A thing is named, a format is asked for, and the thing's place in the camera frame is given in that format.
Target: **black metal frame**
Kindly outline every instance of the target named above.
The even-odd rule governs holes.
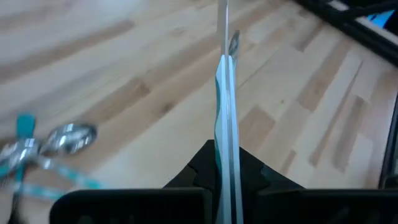
[[[370,28],[362,25],[356,18],[380,12],[398,9],[398,0],[382,1],[370,6],[354,6],[345,11],[335,9],[329,5],[330,0],[296,0],[309,11],[324,21],[343,31],[365,47],[382,56],[398,67],[398,46],[384,38]],[[398,159],[398,96],[394,108],[394,115],[384,155],[382,171],[379,179],[379,188],[398,187],[398,175],[395,169]]]

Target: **wooden floor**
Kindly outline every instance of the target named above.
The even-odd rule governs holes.
[[[215,120],[215,0],[1,0],[0,137],[16,115],[35,134],[92,122],[95,144],[66,162],[111,188],[156,188],[185,166]],[[288,0],[230,0],[241,30],[240,145],[312,188],[375,188],[397,70]],[[71,183],[33,169],[27,181]],[[8,219],[2,192],[0,222]],[[51,203],[26,198],[30,223]]]

